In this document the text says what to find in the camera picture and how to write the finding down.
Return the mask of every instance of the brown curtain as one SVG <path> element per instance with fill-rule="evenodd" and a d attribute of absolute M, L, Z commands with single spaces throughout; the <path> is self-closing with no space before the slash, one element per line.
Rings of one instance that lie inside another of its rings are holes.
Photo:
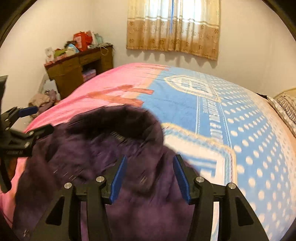
<path fill-rule="evenodd" d="M 217 60 L 219 0 L 129 0 L 127 49 Z"/>

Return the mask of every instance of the bedspread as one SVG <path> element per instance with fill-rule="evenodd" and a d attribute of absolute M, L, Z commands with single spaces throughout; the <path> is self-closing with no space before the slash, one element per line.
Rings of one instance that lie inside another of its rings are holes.
<path fill-rule="evenodd" d="M 268 102 L 236 84 L 187 69 L 128 64 L 89 80 L 27 131 L 119 104 L 149 109 L 162 123 L 165 145 L 210 182 L 236 183 L 269 239 L 283 237 L 296 217 L 296 139 Z M 19 158 L 13 189 L 0 196 L 8 219 L 24 165 Z M 217 235 L 215 203 L 212 240 Z"/>

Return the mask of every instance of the patterned pillow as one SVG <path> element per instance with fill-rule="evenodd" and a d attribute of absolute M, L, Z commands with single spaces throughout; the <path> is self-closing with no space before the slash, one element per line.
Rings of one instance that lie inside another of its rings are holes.
<path fill-rule="evenodd" d="M 283 93 L 275 99 L 269 96 L 267 96 L 267 99 L 296 137 L 296 98 Z"/>

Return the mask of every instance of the white wall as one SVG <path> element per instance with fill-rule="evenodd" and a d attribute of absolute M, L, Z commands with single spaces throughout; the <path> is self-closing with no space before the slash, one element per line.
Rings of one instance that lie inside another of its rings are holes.
<path fill-rule="evenodd" d="M 218 61 L 178 52 L 126 50 L 127 0 L 96 0 L 94 30 L 114 44 L 115 67 L 148 62 L 215 75 L 274 96 L 296 87 L 296 42 L 261 0 L 221 0 Z"/>
<path fill-rule="evenodd" d="M 8 34 L 0 48 L 0 76 L 9 75 L 2 111 L 26 107 L 37 93 L 46 71 L 45 49 L 63 48 L 73 34 L 88 31 L 93 23 L 93 0 L 38 0 Z M 28 118 L 13 126 L 24 129 Z"/>

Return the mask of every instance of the wooden desk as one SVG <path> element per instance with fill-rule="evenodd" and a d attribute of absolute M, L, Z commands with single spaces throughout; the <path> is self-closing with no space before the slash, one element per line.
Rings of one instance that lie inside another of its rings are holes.
<path fill-rule="evenodd" d="M 83 84 L 82 71 L 95 69 L 96 74 L 113 68 L 113 45 L 102 48 L 85 50 L 55 63 L 45 66 L 48 76 L 55 80 L 61 99 L 66 98 L 76 88 Z"/>

